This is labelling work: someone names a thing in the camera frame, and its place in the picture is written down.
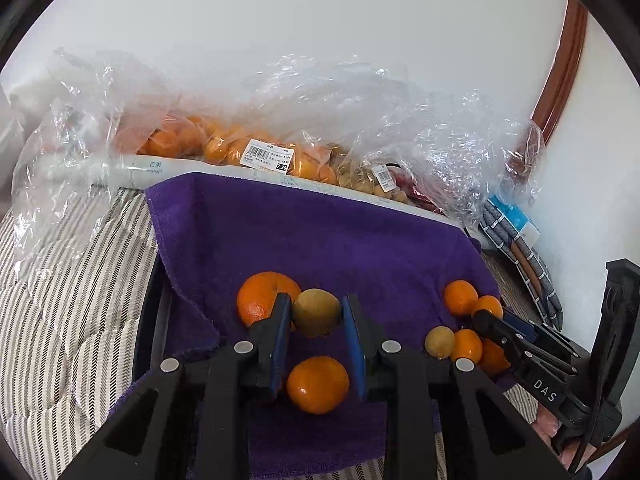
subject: blue gripper pad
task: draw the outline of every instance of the blue gripper pad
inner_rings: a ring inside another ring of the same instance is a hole
[[[285,359],[287,357],[287,344],[289,343],[289,330],[291,327],[291,299],[288,294],[279,294],[276,298],[276,306],[280,301],[284,303],[282,316],[276,328],[276,339],[273,344],[273,352],[271,353],[271,378],[269,381],[269,390],[271,395],[275,397],[282,387],[282,376],[284,374]]]
[[[358,329],[353,319],[351,305],[346,296],[342,298],[342,322],[344,323],[344,331],[347,338],[347,348],[351,361],[351,379],[355,384],[356,391],[358,393],[358,396],[360,397],[360,400],[366,400],[366,358],[362,351],[362,346],[360,345],[360,337],[358,336]]]

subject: brown strap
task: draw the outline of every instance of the brown strap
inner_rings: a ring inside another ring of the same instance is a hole
[[[580,1],[567,0],[556,58],[531,116],[542,130],[545,143],[551,138],[574,85],[584,45],[587,17],[587,10]]]

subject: striped fabric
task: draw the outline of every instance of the striped fabric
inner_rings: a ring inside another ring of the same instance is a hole
[[[49,233],[38,254],[51,273],[15,281],[12,217],[0,223],[0,430],[36,480],[54,480],[104,422],[129,386],[138,319],[157,247],[142,194],[121,190],[83,257],[69,262],[60,240],[86,229],[79,203]],[[509,308],[529,315],[522,290],[490,256]],[[521,387],[506,394],[530,422],[536,401]],[[442,435],[438,477],[446,478]],[[341,471],[296,480],[382,480],[378,458]]]

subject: purple cloth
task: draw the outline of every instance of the purple cloth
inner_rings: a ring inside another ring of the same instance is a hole
[[[236,294],[256,272],[274,270],[300,287],[358,295],[365,313],[402,345],[421,349],[437,325],[459,328],[442,303],[453,280],[499,296],[476,248],[459,229],[371,204],[273,184],[201,173],[146,192],[159,253],[176,293],[171,352],[212,348],[246,329]],[[341,328],[307,339],[292,333],[287,370],[314,355],[349,360]],[[329,472],[384,454],[385,407],[350,396],[313,416],[285,394],[252,413],[254,478]]]

